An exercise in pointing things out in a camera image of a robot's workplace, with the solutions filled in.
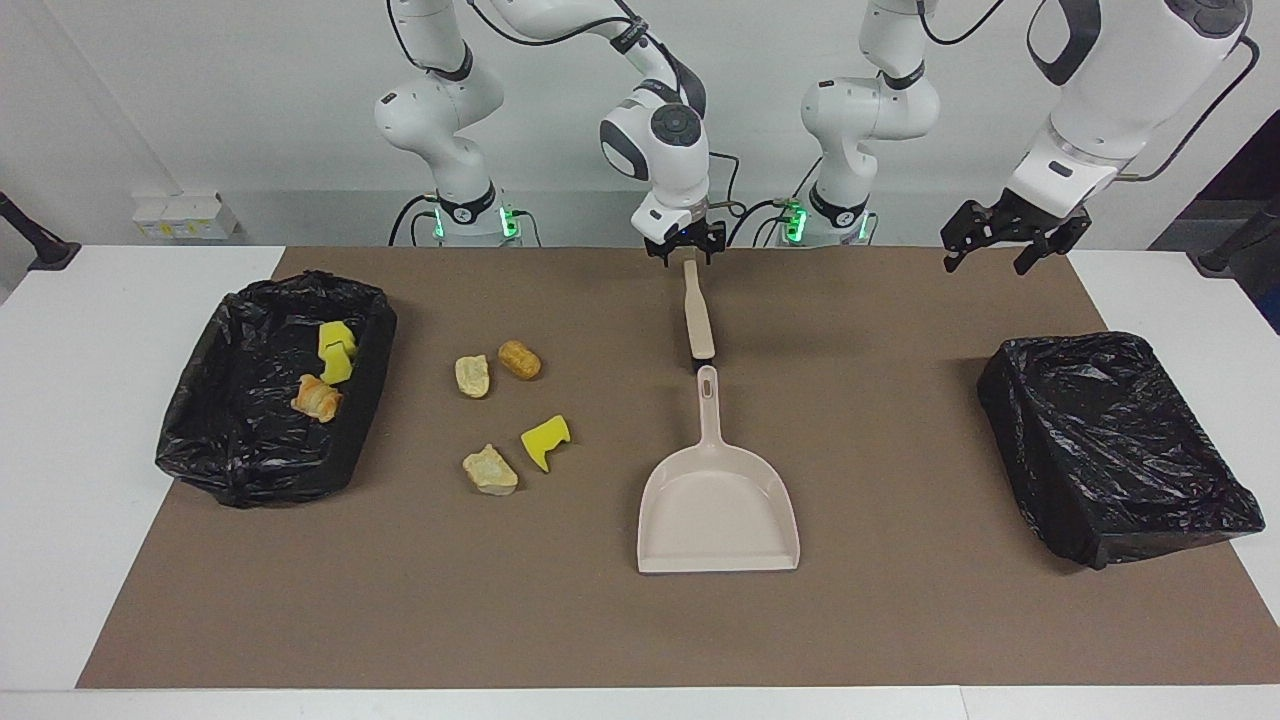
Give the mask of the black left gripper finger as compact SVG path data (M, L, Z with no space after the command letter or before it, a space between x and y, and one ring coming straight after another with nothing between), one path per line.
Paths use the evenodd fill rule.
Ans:
M1047 234L1036 231L1030 242L1015 259L1012 264L1015 272L1025 275L1039 260L1051 255L1069 254L1091 225L1091 218L1070 218Z
M955 273L969 252L1000 241L993 225L997 210L996 206L988 208L969 200L943 224L943 249L947 252L943 268L947 273Z

